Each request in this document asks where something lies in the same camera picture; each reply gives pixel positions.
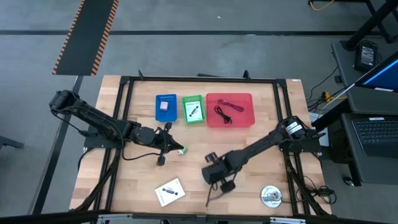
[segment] metal table leg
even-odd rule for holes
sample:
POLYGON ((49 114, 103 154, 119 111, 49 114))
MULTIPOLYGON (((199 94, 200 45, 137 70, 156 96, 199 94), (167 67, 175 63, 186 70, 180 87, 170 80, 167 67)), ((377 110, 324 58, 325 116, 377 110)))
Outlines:
POLYGON ((0 149, 3 146, 12 146, 17 149, 22 149, 24 147, 24 143, 20 143, 20 142, 14 141, 12 139, 0 136, 0 149))

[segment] wooden table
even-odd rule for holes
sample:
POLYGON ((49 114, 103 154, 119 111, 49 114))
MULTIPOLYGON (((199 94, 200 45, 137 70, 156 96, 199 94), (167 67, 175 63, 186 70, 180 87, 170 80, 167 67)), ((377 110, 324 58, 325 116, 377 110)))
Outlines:
MULTIPOLYGON (((105 76, 99 91, 96 108, 112 116, 118 93, 120 76, 105 76)), ((300 80, 287 80, 287 89, 293 115, 297 115, 310 125, 307 105, 300 80)), ((285 108, 282 90, 280 92, 282 111, 285 108)), ((212 215, 292 215, 290 203, 282 203, 278 208, 268 208, 260 200, 261 190, 274 185, 282 192, 283 200, 290 201, 287 175, 283 155, 278 147, 253 157, 237 175, 236 188, 225 196, 210 202, 205 207, 209 185, 203 180, 201 168, 207 165, 205 155, 216 152, 222 155, 232 149, 245 146, 266 136, 278 123, 274 92, 271 84, 264 83, 215 83, 215 82, 157 82, 135 81, 132 91, 128 119, 143 126, 156 128, 164 126, 155 120, 155 96, 177 94, 178 120, 173 123, 170 134, 174 139, 188 146, 188 152, 179 156, 177 151, 166 155, 165 165, 156 165, 156 156, 147 156, 136 161, 120 160, 111 210, 126 213, 169 213, 169 214, 212 214, 212 215), (186 124, 182 113, 182 97, 191 95, 206 96, 207 93, 250 93, 254 104, 256 123, 250 128, 209 128, 204 123, 186 124), (155 189, 178 177, 186 195, 177 201, 161 207, 155 189)), ((121 105, 119 118, 123 113, 121 105)), ((126 157, 136 157, 156 149, 127 143, 126 157)), ((104 149, 94 149, 81 162, 70 208, 82 203, 98 181, 104 149)), ((309 153, 301 153, 304 175, 311 178, 317 187, 324 185, 319 161, 309 153)), ((106 185, 101 199, 104 208, 106 185)), ((319 197, 324 210, 330 213, 330 206, 319 197)))

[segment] green object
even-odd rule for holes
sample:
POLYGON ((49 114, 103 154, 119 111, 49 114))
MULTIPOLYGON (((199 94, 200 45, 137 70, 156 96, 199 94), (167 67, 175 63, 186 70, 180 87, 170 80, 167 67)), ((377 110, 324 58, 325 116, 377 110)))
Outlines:
POLYGON ((188 152, 188 147, 185 147, 185 146, 183 149, 178 150, 179 155, 185 155, 185 153, 187 153, 187 152, 188 152))
POLYGON ((202 99, 201 95, 183 97, 182 98, 182 109, 183 109, 183 113, 184 113, 185 122, 188 123, 188 124, 204 122, 206 120, 205 105, 203 104, 203 99, 202 99), (198 120, 195 120, 195 121, 188 121, 187 112, 186 112, 186 109, 185 109, 185 104, 189 103, 189 102, 196 102, 196 101, 200 102, 200 108, 201 108, 200 112, 201 112, 201 115, 202 115, 202 119, 198 119, 198 120))

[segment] concrete floor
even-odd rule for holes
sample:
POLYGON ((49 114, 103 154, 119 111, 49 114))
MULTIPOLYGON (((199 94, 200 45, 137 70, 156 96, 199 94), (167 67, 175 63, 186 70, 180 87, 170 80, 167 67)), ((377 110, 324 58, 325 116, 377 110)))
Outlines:
MULTIPOLYGON (((0 29, 66 30, 79 4, 78 0, 2 0, 0 29)), ((366 5, 360 3, 336 2, 315 12, 307 0, 133 0, 120 2, 112 29, 356 30, 369 15, 366 5)), ((398 33, 391 17, 384 24, 391 34, 398 33)), ((336 67, 330 46, 341 39, 347 37, 111 36, 97 76, 83 79, 80 96, 93 105, 104 74, 137 75, 141 69, 147 75, 240 77, 249 70, 252 77, 299 78, 308 97, 311 87, 336 67)), ((59 125, 48 103, 55 91, 70 89, 75 80, 51 75, 64 40, 57 35, 0 35, 0 135, 25 142, 22 150, 4 147, 0 151, 0 216, 29 213, 59 125)), ((383 43, 382 39, 372 40, 383 43)), ((331 78, 313 95, 340 88, 331 78)), ((76 119, 72 122, 87 127, 76 119)), ((68 210, 82 145, 83 137, 69 129, 45 213, 68 210)), ((323 171, 326 184, 338 195, 332 205, 335 215, 396 222, 397 186, 350 188, 341 181, 342 175, 349 174, 347 167, 325 162, 323 171)))

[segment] red plastic tray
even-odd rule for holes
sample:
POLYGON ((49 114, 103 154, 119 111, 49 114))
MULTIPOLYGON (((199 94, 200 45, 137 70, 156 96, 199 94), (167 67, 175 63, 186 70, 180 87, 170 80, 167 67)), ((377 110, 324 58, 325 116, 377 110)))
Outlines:
POLYGON ((248 128, 255 122, 253 99, 250 93, 208 93, 206 95, 207 125, 211 128, 248 128), (219 103, 226 100, 234 105, 242 106, 243 112, 219 103), (232 124, 224 124, 224 119, 214 111, 218 105, 225 115, 232 118, 232 124))

